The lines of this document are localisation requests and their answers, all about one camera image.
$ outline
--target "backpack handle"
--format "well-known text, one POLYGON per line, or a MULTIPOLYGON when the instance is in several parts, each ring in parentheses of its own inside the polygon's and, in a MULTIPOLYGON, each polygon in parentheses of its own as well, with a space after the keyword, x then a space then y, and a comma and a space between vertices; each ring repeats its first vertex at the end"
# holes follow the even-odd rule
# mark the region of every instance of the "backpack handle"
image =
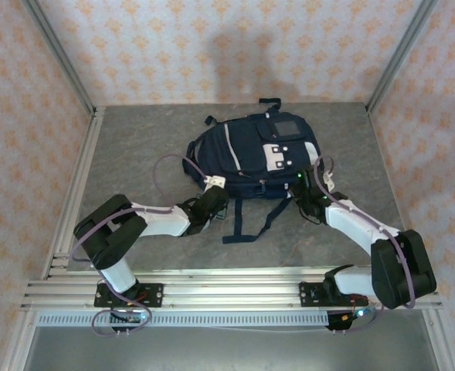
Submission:
POLYGON ((272 107, 270 107, 267 112, 278 112, 280 107, 282 106, 282 100, 280 98, 260 98, 258 103, 262 104, 269 104, 275 103, 272 107))

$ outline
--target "black mounting plate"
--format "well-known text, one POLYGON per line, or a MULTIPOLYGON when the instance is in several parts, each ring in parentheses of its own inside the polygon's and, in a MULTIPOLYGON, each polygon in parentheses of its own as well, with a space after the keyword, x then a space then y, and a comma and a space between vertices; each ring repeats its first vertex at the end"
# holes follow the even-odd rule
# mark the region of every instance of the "black mounting plate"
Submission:
MULTIPOLYGON (((160 308, 164 298, 163 284, 138 284, 138 297, 142 297, 138 302, 149 308, 160 308)), ((133 308, 135 305, 128 305, 124 300, 116 297, 109 290, 105 283, 97 285, 97 293, 95 294, 95 308, 133 308)))
MULTIPOLYGON (((323 287, 323 282, 301 282, 299 284, 301 307, 353 307, 352 295, 330 298, 323 287)), ((368 306, 368 300, 357 298, 356 307, 368 306)))

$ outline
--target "floral wallpaper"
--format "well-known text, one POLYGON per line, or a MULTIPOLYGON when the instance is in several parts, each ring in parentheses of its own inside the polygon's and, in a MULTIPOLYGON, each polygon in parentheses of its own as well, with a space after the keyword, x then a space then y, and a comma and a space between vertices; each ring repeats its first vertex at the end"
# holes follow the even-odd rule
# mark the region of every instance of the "floral wallpaper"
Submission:
POLYGON ((455 2, 438 3, 373 121, 399 209, 424 237, 455 334, 455 2))
POLYGON ((0 365, 88 121, 22 2, 0 1, 0 365))
POLYGON ((366 102, 420 0, 41 0, 94 105, 366 102))

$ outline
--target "backpack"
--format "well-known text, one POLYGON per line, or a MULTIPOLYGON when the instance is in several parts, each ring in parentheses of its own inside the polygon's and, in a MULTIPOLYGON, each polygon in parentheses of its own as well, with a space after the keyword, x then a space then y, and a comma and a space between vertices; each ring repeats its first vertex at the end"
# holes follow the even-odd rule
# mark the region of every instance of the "backpack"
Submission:
MULTIPOLYGON (((253 242, 270 228, 271 223, 292 200, 290 187, 298 181, 298 172, 313 165, 321 154, 310 125, 300 116, 279 112, 280 98, 260 99, 274 103, 263 114, 218 122, 208 116, 212 126, 188 145, 186 157, 206 175, 226 178, 225 190, 235 204, 234 234, 223 243, 253 242), (256 235, 242 235, 243 199, 282 199, 268 214, 256 235)), ((204 189, 200 174, 185 160, 184 172, 204 189)))

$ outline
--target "gray floor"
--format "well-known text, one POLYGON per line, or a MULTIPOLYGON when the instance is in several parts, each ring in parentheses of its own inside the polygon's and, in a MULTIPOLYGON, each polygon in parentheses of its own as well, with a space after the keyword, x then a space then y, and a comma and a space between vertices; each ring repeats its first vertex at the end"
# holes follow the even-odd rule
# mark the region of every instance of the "gray floor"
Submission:
MULTIPOLYGON (((385 173, 382 157, 360 103, 283 104, 306 118, 321 150, 336 161, 334 181, 356 205, 375 218, 401 228, 399 212, 385 173)), ((154 163, 168 153, 184 154, 188 143, 201 134, 205 117, 220 121, 263 112, 258 104, 161 105, 108 107, 88 176, 80 218, 116 193, 149 206, 166 206, 151 177, 154 163)), ((179 203, 198 192, 179 159, 160 164, 159 184, 179 203)), ((278 201, 245 202, 243 232, 257 233, 278 201)), ((186 238, 144 237, 127 258, 135 271, 150 269, 242 268, 288 266, 338 266, 368 264, 369 258, 355 243, 327 226, 303 220, 290 205, 272 228, 255 243, 222 245, 222 236, 233 232, 233 208, 226 220, 214 220, 203 233, 186 238)), ((83 271, 87 264, 71 262, 69 269, 83 271)))
POLYGON ((401 310, 346 336, 328 330, 145 328, 129 338, 103 339, 90 328, 38 328, 26 365, 26 371, 438 369, 421 311, 401 310))

